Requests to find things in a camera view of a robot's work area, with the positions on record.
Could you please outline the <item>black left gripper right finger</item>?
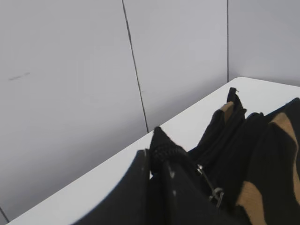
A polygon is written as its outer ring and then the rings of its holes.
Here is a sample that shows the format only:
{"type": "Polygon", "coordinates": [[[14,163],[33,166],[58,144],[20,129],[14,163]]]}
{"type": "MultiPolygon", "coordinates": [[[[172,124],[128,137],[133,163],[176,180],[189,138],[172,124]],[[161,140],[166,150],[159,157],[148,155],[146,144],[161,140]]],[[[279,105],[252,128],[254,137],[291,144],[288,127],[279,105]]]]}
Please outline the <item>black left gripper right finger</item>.
{"type": "Polygon", "coordinates": [[[231,220],[201,190],[201,174],[186,157],[156,159],[160,196],[157,225],[230,225],[231,220]]]}

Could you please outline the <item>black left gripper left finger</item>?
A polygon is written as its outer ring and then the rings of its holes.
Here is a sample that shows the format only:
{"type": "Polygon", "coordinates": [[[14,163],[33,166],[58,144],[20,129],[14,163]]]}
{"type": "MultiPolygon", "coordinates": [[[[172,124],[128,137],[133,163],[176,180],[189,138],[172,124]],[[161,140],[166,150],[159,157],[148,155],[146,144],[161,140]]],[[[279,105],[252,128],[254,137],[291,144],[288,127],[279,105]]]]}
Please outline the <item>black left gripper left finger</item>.
{"type": "Polygon", "coordinates": [[[145,225],[150,157],[147,149],[137,151],[130,167],[101,203],[76,225],[145,225]]]}

